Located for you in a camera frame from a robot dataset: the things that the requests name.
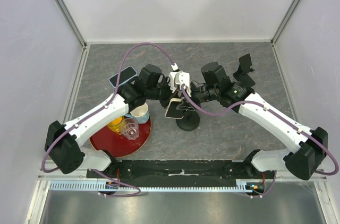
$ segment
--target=phone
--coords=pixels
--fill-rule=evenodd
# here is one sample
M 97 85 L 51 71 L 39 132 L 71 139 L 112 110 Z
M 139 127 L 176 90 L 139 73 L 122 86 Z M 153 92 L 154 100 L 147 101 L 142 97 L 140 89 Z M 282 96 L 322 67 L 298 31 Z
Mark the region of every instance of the phone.
M 165 117 L 171 119 L 182 119 L 184 117 L 184 109 L 179 109 L 178 106 L 182 102 L 180 98 L 172 98 L 165 111 Z
M 138 74 L 137 71 L 132 66 L 128 66 L 127 68 L 123 69 L 121 71 L 121 77 L 118 86 L 126 83 L 128 80 L 135 77 L 137 74 Z M 110 79 L 108 79 L 113 88 L 116 88 L 117 77 L 118 74 L 115 74 Z

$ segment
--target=white backdrop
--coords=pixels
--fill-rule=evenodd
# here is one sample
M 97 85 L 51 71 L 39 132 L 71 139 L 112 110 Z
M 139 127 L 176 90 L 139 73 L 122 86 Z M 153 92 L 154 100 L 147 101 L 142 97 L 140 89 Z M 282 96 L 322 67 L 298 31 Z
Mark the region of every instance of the white backdrop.
M 64 0 L 86 41 L 270 39 L 292 0 Z
M 277 43 L 300 121 L 328 132 L 340 161 L 340 0 L 302 0 Z M 326 161 L 327 170 L 334 170 Z M 340 174 L 329 177 L 340 210 Z
M 0 0 L 0 216 L 24 223 L 81 47 L 53 0 Z

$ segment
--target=red plate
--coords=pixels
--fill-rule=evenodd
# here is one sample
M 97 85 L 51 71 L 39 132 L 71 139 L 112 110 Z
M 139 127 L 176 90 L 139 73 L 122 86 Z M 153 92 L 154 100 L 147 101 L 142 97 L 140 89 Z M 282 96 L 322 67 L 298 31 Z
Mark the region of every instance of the red plate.
M 128 140 L 124 135 L 118 135 L 105 126 L 90 137 L 90 142 L 96 150 L 107 150 L 115 158 L 125 157 L 146 143 L 150 131 L 151 118 L 145 124 L 139 124 L 139 137 L 136 140 Z

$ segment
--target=light blue mug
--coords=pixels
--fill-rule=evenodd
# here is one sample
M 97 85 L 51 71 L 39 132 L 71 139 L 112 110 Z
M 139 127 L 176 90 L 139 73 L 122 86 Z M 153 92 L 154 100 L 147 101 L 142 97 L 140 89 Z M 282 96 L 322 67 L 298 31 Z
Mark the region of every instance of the light blue mug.
M 149 120 L 149 107 L 145 103 L 133 109 L 129 114 L 125 114 L 126 117 L 135 118 L 139 124 L 144 124 Z

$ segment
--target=yellow cup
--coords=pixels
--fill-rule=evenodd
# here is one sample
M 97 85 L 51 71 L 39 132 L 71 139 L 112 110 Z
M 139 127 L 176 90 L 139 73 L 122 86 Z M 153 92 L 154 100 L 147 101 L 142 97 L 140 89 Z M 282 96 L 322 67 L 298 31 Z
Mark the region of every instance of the yellow cup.
M 113 132 L 115 132 L 116 134 L 121 135 L 122 133 L 120 130 L 120 123 L 122 122 L 123 119 L 124 119 L 124 116 L 114 119 L 109 124 L 107 124 L 108 128 L 112 130 Z

